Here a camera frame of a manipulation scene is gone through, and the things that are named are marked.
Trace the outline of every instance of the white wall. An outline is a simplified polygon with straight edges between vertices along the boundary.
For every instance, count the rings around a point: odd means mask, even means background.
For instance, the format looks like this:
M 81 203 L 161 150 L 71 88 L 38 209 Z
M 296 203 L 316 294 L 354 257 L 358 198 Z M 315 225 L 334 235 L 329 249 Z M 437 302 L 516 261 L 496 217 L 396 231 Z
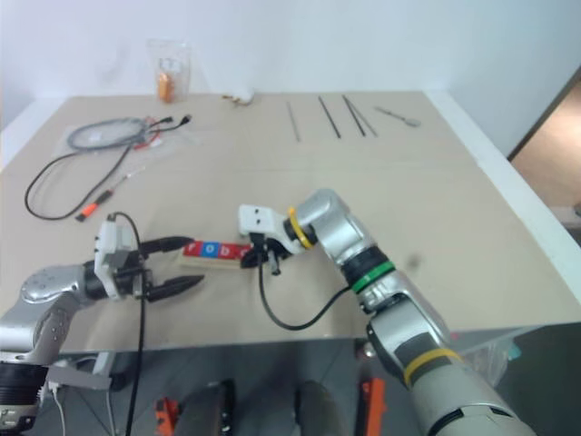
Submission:
M 31 97 L 149 93 L 145 40 L 183 38 L 196 47 L 193 90 L 449 89 L 508 152 L 581 62 L 578 0 L 0 5 L 6 121 Z

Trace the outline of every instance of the colored block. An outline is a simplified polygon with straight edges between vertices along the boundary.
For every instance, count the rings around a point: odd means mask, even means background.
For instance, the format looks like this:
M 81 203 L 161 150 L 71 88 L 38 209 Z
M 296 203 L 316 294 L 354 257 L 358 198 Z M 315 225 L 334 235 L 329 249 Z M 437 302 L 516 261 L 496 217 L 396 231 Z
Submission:
M 242 257 L 244 257 L 244 254 L 249 252 L 252 248 L 251 245 L 239 245 L 238 247 L 239 247 L 239 251 L 238 251 L 237 259 L 241 259 Z
M 183 247 L 184 256 L 199 256 L 202 252 L 203 242 L 196 241 L 195 243 L 189 243 Z
M 203 243 L 201 257 L 218 257 L 221 243 Z
M 218 259 L 234 260 L 238 256 L 239 245 L 235 243 L 223 243 L 218 252 Z

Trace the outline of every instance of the blue block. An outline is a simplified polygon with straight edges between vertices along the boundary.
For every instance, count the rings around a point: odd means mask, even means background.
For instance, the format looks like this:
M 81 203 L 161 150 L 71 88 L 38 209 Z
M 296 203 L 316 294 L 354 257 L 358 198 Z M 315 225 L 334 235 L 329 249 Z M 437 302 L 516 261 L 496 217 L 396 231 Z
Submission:
M 203 243 L 202 257 L 218 257 L 221 243 Z

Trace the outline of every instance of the metal rod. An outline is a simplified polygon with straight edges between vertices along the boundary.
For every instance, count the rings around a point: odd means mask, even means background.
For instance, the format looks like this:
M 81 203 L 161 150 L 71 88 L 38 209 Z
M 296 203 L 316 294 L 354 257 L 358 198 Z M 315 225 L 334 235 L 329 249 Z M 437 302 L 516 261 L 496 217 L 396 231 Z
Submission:
M 353 108 L 349 104 L 349 100 L 347 100 L 347 97 L 345 96 L 345 94 L 343 94 L 342 97 L 343 97 L 343 101 L 345 102 L 345 105 L 347 106 L 347 108 L 349 109 L 349 112 L 351 113 L 351 116 L 355 120 L 355 124 L 358 126 L 359 131 L 361 132 L 361 136 L 365 136 L 365 131 L 363 130 L 363 127 L 361 127 L 361 124 L 360 124 L 359 120 L 357 119 L 357 116 L 353 112 Z
M 292 107 L 289 102 L 287 102 L 287 110 L 289 111 L 290 123 L 292 124 L 292 130 L 294 131 L 294 137 L 297 139 L 297 143 L 300 142 L 299 127 L 297 127 L 297 122 L 294 119 L 294 113 L 292 112 Z
M 355 114 L 357 114 L 357 116 L 361 119 L 361 121 L 367 126 L 367 128 L 369 129 L 369 131 L 373 133 L 373 136 L 375 136 L 377 138 L 378 137 L 378 133 L 371 126 L 371 124 L 369 123 L 369 121 L 367 121 L 367 118 L 365 118 L 363 116 L 363 114 L 359 111 L 359 109 L 357 108 L 357 106 L 355 104 L 353 104 L 349 98 L 345 97 L 345 100 L 347 101 L 347 103 L 349 104 L 349 106 L 351 106 L 351 108 L 353 109 L 353 111 L 355 111 Z
M 330 125 L 332 125 L 333 130 L 335 131 L 335 134 L 337 135 L 337 137 L 339 139 L 341 139 L 341 134 L 339 133 L 339 130 L 337 129 L 337 126 L 335 125 L 335 122 L 330 117 L 330 113 L 327 110 L 327 106 L 325 105 L 325 102 L 323 102 L 323 99 L 320 97 L 320 95 L 319 95 L 319 101 L 320 101 L 320 105 L 323 106 L 323 111 L 325 111 L 325 114 L 327 114 L 327 118 L 329 118 Z
M 379 107 L 379 106 L 375 106 L 375 110 L 378 112 L 381 112 L 382 114 L 393 116 L 394 118 L 397 118 L 398 120 L 403 121 L 409 127 L 419 127 L 421 125 L 421 122 L 419 120 L 414 120 L 413 118 L 406 118 L 405 116 L 395 114 L 395 113 L 388 111 L 387 109 L 383 109 L 382 107 Z

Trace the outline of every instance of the beige table surface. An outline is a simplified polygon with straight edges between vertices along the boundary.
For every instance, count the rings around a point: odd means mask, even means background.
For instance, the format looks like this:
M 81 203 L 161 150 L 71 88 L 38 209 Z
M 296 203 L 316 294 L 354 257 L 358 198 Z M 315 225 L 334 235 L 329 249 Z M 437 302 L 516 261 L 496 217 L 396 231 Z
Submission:
M 108 212 L 129 213 L 143 239 L 184 234 L 237 242 L 239 204 L 284 213 L 317 188 L 330 187 L 453 331 L 581 320 L 577 299 L 423 93 L 350 94 L 378 138 L 361 137 L 340 94 L 323 97 L 341 139 L 315 94 L 259 95 L 249 107 L 233 107 L 216 95 L 192 95 L 173 105 L 149 96 L 70 99 L 1 174 L 0 312 L 14 303 L 35 270 L 91 259 L 93 238 Z M 374 105 L 418 118 L 422 125 L 409 128 L 373 111 Z M 118 174 L 146 162 L 147 169 L 86 223 L 43 222 L 26 212 L 26 186 L 72 126 L 168 114 L 176 119 L 192 114 L 192 122 L 167 134 L 154 151 L 130 154 Z M 55 172 L 34 197 L 35 209 L 66 210 L 118 153 L 85 156 Z M 183 267 L 177 253 L 153 258 L 152 266 L 158 280 L 204 271 Z M 364 333 L 366 317 L 351 294 L 311 329 L 285 332 L 261 307 L 256 272 L 204 272 L 206 279 L 195 289 L 148 306 L 148 348 Z M 280 277 L 267 275 L 265 282 L 274 311 L 286 322 L 309 319 L 343 285 L 320 249 L 289 259 Z M 132 349 L 138 314 L 131 299 L 99 302 L 76 316 L 65 349 Z

